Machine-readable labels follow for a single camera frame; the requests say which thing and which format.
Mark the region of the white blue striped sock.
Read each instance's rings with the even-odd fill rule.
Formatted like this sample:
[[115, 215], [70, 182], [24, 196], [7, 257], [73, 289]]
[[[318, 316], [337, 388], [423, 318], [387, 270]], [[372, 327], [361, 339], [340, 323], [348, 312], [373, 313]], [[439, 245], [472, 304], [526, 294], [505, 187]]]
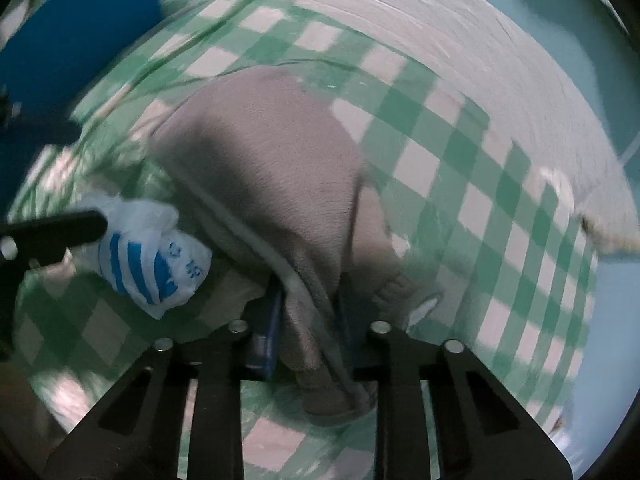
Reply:
[[110, 284], [151, 318], [186, 304], [207, 278], [212, 251], [178, 229], [176, 207], [156, 200], [125, 200], [92, 192], [72, 211], [97, 211], [105, 234], [72, 251], [75, 266]]

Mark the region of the grey towel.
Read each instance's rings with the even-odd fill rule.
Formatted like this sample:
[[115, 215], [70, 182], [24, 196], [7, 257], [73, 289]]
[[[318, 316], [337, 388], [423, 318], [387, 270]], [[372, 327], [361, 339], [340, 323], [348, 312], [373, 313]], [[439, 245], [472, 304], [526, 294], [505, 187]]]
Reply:
[[148, 148], [206, 235], [282, 283], [279, 356], [307, 417], [337, 426], [368, 414], [376, 389], [349, 376], [338, 286], [349, 282], [397, 328], [431, 289], [408, 277], [359, 148], [326, 103], [287, 70], [253, 66], [180, 103]]

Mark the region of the green checkered tablecloth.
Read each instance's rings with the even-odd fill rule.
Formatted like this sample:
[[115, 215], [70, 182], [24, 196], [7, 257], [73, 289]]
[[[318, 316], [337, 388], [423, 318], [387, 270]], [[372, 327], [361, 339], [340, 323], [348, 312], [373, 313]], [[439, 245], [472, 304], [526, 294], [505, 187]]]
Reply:
[[[186, 0], [140, 46], [122, 54], [78, 104], [84, 126], [68, 148], [48, 146], [29, 171], [9, 219], [62, 212], [80, 193], [173, 203], [194, 224], [143, 139], [213, 76], [282, 66], [330, 110], [368, 161], [394, 245], [411, 278], [442, 287], [410, 335], [468, 344], [549, 434], [577, 377], [592, 315], [597, 257], [518, 144], [429, 68], [283, 0]], [[250, 292], [214, 252], [203, 287], [153, 320], [94, 274], [62, 266], [30, 274], [16, 316], [15, 359], [49, 411], [70, 431], [149, 347], [153, 336], [208, 335], [225, 307]], [[342, 428], [306, 422], [295, 387], [244, 382], [247, 479], [371, 479], [374, 414]]]

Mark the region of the blue cardboard box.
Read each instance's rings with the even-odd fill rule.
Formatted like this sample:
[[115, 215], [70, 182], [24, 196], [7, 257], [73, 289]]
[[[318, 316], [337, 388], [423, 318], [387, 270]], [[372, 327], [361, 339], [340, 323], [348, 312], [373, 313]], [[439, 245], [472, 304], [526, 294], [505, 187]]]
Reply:
[[47, 144], [74, 143], [81, 92], [163, 18], [160, 0], [49, 0], [1, 50], [1, 207]]

